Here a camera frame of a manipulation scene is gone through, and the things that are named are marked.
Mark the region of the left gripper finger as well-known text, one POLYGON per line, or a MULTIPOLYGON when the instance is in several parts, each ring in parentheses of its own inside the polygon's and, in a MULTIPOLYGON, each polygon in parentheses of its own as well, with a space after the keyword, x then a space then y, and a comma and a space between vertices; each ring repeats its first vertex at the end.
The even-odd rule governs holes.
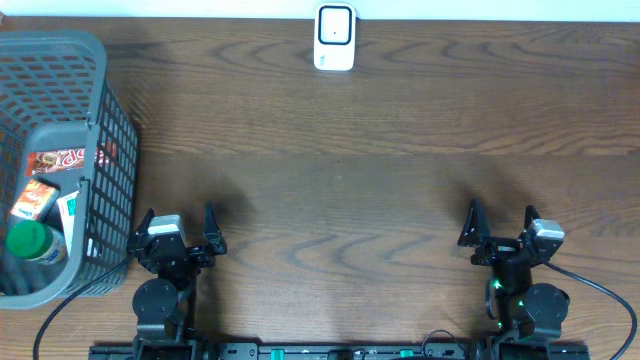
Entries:
POLYGON ((148 229, 151 223, 151 220, 155 217, 155 212, 152 208, 149 208, 144 215, 141 223, 135 229, 135 231, 130 236, 131 241, 142 241, 148 236, 148 229))
POLYGON ((203 236, 214 255, 225 255, 227 253, 227 243, 217 223, 211 201, 206 204, 203 236))

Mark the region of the white and green carton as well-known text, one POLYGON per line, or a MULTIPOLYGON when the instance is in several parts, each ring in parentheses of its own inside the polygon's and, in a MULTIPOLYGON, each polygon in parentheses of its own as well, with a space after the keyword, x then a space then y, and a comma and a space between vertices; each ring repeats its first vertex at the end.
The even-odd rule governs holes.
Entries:
POLYGON ((78 191, 72 192, 56 200, 58 206, 67 252, 71 253, 73 246, 73 231, 76 215, 78 191))

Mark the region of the green lid jar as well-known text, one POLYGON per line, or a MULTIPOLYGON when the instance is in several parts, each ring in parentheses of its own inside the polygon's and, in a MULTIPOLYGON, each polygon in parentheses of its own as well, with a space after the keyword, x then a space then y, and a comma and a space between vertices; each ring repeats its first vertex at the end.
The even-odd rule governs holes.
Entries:
POLYGON ((68 255, 64 235, 34 220, 15 225, 8 233, 6 244, 14 256, 40 265, 53 265, 68 255))

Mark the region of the small orange box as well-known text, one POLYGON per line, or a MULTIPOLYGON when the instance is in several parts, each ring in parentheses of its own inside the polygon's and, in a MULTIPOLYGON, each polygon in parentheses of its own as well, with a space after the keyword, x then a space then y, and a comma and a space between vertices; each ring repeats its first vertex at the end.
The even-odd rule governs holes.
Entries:
POLYGON ((10 214, 24 220, 43 220, 59 196, 59 190, 38 180, 30 180, 10 214))

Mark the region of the red chocolate bar wrapper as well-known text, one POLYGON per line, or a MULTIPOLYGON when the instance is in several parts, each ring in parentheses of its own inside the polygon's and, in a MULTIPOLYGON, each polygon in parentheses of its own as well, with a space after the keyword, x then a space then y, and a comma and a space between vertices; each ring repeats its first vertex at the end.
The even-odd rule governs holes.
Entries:
MULTIPOLYGON (((30 177, 81 169, 85 163, 85 152, 85 148, 31 152, 27 156, 25 175, 30 177)), ((105 143, 102 149, 97 148, 98 164, 108 165, 112 160, 116 160, 117 152, 117 146, 112 142, 105 143)))

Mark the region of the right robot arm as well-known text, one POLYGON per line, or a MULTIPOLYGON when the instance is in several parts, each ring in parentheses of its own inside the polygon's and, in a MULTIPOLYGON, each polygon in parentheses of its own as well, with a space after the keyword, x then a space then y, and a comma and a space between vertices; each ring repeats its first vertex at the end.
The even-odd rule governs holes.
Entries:
POLYGON ((550 343, 561 336, 570 298, 549 283, 534 283, 531 269, 551 259, 564 242, 565 232, 542 218, 534 206, 525 209, 524 226, 515 238, 490 233, 477 200, 469 212, 457 244, 471 247, 473 265, 488 266, 486 311, 498 331, 476 340, 471 359, 549 359, 550 343))

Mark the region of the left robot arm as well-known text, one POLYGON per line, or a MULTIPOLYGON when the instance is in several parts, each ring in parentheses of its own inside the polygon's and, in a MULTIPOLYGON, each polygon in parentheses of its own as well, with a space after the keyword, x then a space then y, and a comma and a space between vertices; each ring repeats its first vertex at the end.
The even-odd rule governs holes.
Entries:
POLYGON ((149 209, 128 240, 127 253, 155 275, 140 285, 132 300, 135 359, 219 357, 212 340, 195 330, 197 277, 227 253, 212 203, 206 204, 203 236, 203 244, 188 246, 179 216, 157 216, 149 209))

